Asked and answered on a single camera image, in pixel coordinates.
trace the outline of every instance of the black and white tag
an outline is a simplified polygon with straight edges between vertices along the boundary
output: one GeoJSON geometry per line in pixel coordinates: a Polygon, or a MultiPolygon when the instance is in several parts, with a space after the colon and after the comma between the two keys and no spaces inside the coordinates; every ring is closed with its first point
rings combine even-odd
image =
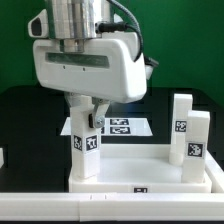
{"type": "Polygon", "coordinates": [[[74,135],[74,148],[82,151],[82,139],[74,135]]]}
{"type": "Polygon", "coordinates": [[[110,125],[118,125],[118,126],[121,126],[121,125],[129,125],[129,121],[128,119],[116,119],[116,118],[113,118],[113,119],[110,119],[110,125]]]}
{"type": "Polygon", "coordinates": [[[205,144],[189,142],[187,144],[187,157],[188,158],[204,158],[205,144]]]}
{"type": "Polygon", "coordinates": [[[91,151],[98,148],[97,135],[86,139],[86,151],[91,151]]]}
{"type": "Polygon", "coordinates": [[[129,127],[111,127],[110,134],[113,135],[130,135],[131,129],[129,127]]]}
{"type": "Polygon", "coordinates": [[[147,187],[134,187],[134,193],[148,193],[147,187]]]}
{"type": "MultiPolygon", "coordinates": [[[[67,118],[62,136],[71,135],[71,119],[67,118]]],[[[147,118],[106,118],[102,136],[152,136],[147,118]]]]}
{"type": "Polygon", "coordinates": [[[175,131],[176,132],[186,132],[187,130],[187,121],[176,121],[175,131]]]}

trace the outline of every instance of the white block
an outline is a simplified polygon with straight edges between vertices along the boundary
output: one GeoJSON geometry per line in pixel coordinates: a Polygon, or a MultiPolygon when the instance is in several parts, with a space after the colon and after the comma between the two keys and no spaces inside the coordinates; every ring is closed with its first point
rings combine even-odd
{"type": "Polygon", "coordinates": [[[100,172],[101,130],[89,127],[93,106],[77,106],[71,113],[73,175],[89,178],[100,172]]]}
{"type": "Polygon", "coordinates": [[[183,162],[182,183],[203,183],[205,176],[205,161],[185,159],[183,162]]]}
{"type": "Polygon", "coordinates": [[[77,150],[72,151],[72,176],[73,178],[89,178],[100,172],[99,150],[83,154],[77,150]]]}
{"type": "Polygon", "coordinates": [[[224,175],[221,167],[216,163],[211,154],[206,152],[206,172],[212,181],[212,193],[224,193],[224,175]]]}
{"type": "Polygon", "coordinates": [[[185,132],[188,111],[192,110],[193,97],[189,94],[175,94],[169,162],[175,166],[183,164],[185,132]]]}
{"type": "Polygon", "coordinates": [[[93,113],[93,106],[78,106],[70,108],[71,133],[93,133],[95,129],[89,127],[89,115],[93,113]]]}
{"type": "Polygon", "coordinates": [[[3,149],[0,148],[0,168],[4,165],[3,149]]]}
{"type": "Polygon", "coordinates": [[[202,183],[204,181],[209,123],[209,112],[189,111],[182,173],[182,182],[184,183],[202,183]]]}

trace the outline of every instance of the black table surface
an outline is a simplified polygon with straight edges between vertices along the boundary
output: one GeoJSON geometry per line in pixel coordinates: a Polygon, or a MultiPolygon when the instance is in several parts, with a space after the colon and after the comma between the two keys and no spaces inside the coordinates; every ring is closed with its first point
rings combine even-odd
{"type": "MultiPolygon", "coordinates": [[[[209,111],[208,150],[224,168],[224,108],[194,89],[148,89],[131,104],[113,103],[107,117],[147,118],[151,137],[102,137],[103,143],[169,144],[174,93],[192,94],[193,109],[209,111]]],[[[68,192],[69,136],[60,136],[69,108],[64,94],[42,87],[14,87],[0,95],[0,147],[5,164],[0,192],[68,192]]]]}

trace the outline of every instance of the white tray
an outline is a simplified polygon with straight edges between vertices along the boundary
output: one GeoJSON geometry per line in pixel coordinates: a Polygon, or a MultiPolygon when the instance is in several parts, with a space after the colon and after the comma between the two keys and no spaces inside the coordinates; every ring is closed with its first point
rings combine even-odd
{"type": "Polygon", "coordinates": [[[1,193],[0,220],[224,220],[224,174],[209,153],[206,172],[212,193],[1,193]]]}
{"type": "Polygon", "coordinates": [[[82,181],[71,174],[74,193],[211,193],[212,182],[181,183],[182,167],[169,164],[169,145],[101,146],[101,172],[82,181]]]}

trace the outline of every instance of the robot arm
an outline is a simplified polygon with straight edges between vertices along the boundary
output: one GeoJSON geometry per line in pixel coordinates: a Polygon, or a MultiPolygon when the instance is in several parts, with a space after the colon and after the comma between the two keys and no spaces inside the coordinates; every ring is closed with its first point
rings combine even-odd
{"type": "Polygon", "coordinates": [[[128,10],[115,0],[45,3],[28,26],[31,37],[44,38],[33,47],[42,86],[119,103],[143,98],[146,78],[157,64],[144,60],[140,28],[128,10]],[[131,16],[134,25],[114,23],[111,4],[131,16]],[[130,28],[136,32],[115,32],[130,28]]]}

